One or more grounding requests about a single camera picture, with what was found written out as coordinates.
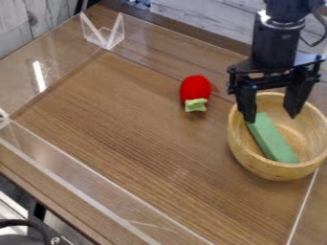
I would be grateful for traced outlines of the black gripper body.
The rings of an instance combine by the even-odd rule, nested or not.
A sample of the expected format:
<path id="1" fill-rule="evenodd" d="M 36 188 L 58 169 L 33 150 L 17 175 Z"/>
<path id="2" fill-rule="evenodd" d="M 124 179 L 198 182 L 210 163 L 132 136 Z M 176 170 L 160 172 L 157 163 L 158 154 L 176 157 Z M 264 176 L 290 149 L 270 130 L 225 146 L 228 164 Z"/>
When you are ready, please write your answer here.
<path id="1" fill-rule="evenodd" d="M 314 84 L 320 80 L 320 65 L 325 60 L 321 54 L 297 53 L 289 66 L 270 68 L 252 57 L 226 68 L 226 93 L 238 95 L 241 88 L 249 86 L 254 90 L 266 90 L 304 84 Z"/>

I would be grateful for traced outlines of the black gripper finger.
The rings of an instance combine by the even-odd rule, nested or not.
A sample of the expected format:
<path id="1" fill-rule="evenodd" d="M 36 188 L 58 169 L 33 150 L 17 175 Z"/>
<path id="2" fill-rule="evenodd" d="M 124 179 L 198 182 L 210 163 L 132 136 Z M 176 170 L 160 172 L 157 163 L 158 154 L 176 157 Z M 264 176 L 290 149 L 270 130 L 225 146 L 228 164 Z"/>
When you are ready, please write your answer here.
<path id="1" fill-rule="evenodd" d="M 256 113 L 256 85 L 241 84 L 236 90 L 237 109 L 242 114 L 246 123 L 254 122 Z"/>
<path id="2" fill-rule="evenodd" d="M 290 118 L 294 118 L 300 113 L 312 87 L 314 85 L 314 80 L 312 78 L 305 78 L 293 81 L 285 88 L 282 108 Z"/>

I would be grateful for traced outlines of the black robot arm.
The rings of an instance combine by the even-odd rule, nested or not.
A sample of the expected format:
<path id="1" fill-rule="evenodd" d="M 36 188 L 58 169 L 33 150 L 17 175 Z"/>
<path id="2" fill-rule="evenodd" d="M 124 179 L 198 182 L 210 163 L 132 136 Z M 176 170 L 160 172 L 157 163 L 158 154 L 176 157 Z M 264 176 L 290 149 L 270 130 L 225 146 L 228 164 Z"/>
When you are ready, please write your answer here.
<path id="1" fill-rule="evenodd" d="M 304 41 L 301 31 L 305 17 L 313 16 L 324 28 L 327 20 L 318 9 L 327 0 L 262 0 L 265 9 L 254 14 L 252 49 L 248 58 L 228 66 L 226 92 L 236 98 L 244 120 L 254 121 L 256 92 L 284 88 L 282 108 L 294 117 L 304 106 L 312 87 L 320 81 L 322 54 L 305 54 L 297 50 Z"/>

